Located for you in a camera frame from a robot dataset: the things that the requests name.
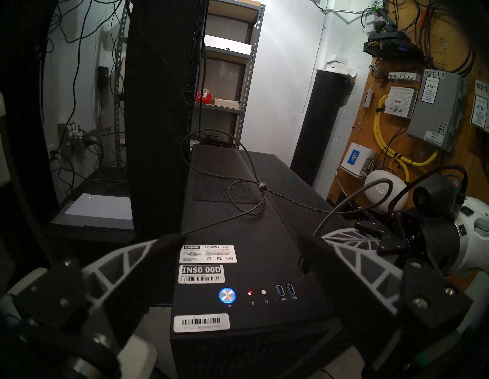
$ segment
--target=white smart speaker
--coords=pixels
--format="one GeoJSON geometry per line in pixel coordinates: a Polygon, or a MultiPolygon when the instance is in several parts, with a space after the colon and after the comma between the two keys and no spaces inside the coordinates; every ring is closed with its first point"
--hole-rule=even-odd
{"type": "MultiPolygon", "coordinates": [[[[375,208],[378,211],[381,212],[387,212],[387,206],[389,205],[390,201],[406,187],[406,183],[402,181],[401,178],[395,176],[394,174],[391,174],[388,171],[384,170],[375,170],[372,171],[368,176],[367,179],[365,180],[365,185],[369,184],[370,182],[377,180],[377,179],[390,179],[392,180],[394,184],[394,188],[392,189],[391,195],[387,198],[386,201],[384,201],[381,205],[379,205],[377,208],[375,208]]],[[[389,185],[387,183],[380,183],[376,185],[375,187],[369,188],[368,190],[365,191],[365,195],[367,196],[367,199],[370,200],[372,204],[375,204],[376,202],[380,201],[385,194],[387,193],[387,190],[389,189],[389,185]]],[[[407,193],[398,201],[396,204],[394,210],[398,211],[404,208],[406,205],[407,201],[407,193]]]]}

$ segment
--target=usb port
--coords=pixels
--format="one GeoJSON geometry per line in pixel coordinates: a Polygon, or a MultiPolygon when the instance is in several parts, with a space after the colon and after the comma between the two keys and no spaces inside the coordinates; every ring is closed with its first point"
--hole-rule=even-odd
{"type": "Polygon", "coordinates": [[[294,287],[292,287],[292,284],[287,284],[287,289],[289,290],[289,293],[294,296],[295,295],[295,291],[294,291],[294,287]]]}
{"type": "Polygon", "coordinates": [[[282,288],[282,286],[280,284],[277,284],[277,292],[280,296],[285,296],[284,289],[282,288]]]}

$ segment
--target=power button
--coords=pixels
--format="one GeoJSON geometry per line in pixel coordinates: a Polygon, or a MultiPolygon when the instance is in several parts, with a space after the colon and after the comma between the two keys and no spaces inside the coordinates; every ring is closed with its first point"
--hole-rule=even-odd
{"type": "Polygon", "coordinates": [[[231,288],[223,288],[219,292],[219,299],[226,304],[232,303],[236,300],[236,294],[231,288]]]}

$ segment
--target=black computer case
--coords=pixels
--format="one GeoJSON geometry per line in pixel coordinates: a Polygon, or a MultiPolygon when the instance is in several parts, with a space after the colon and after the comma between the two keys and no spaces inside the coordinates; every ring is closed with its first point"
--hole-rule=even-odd
{"type": "MultiPolygon", "coordinates": [[[[253,178],[239,150],[211,146],[194,146],[193,150],[192,164],[201,170],[253,178]]],[[[251,158],[260,181],[270,189],[330,209],[276,156],[251,153],[251,158]]],[[[230,183],[192,170],[182,230],[237,214],[227,196],[222,196],[230,183]]],[[[257,203],[255,195],[254,186],[250,186],[232,196],[239,207],[249,209],[257,203]]],[[[188,235],[184,247],[232,245],[237,261],[222,263],[224,283],[205,284],[179,283],[182,257],[176,264],[171,345],[179,378],[304,378],[351,345],[319,278],[314,272],[302,277],[298,268],[297,238],[300,233],[311,233],[322,218],[323,214],[268,194],[265,211],[259,216],[243,216],[188,235]],[[282,286],[283,296],[277,285],[282,286]],[[220,300],[224,288],[235,292],[232,303],[220,300]],[[175,332],[176,323],[183,323],[176,316],[205,314],[227,314],[229,329],[175,332]]],[[[327,227],[346,225],[336,218],[327,227]]]]}
{"type": "Polygon", "coordinates": [[[207,3],[133,1],[123,100],[137,242],[180,229],[180,143],[190,132],[207,3]]]}

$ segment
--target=gray utility box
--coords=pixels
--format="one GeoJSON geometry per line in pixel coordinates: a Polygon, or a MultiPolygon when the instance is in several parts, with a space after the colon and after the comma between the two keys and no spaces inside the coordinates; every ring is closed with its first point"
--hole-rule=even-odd
{"type": "Polygon", "coordinates": [[[464,115],[462,101],[466,94],[467,87],[460,75],[424,70],[407,135],[451,151],[464,115]]]}

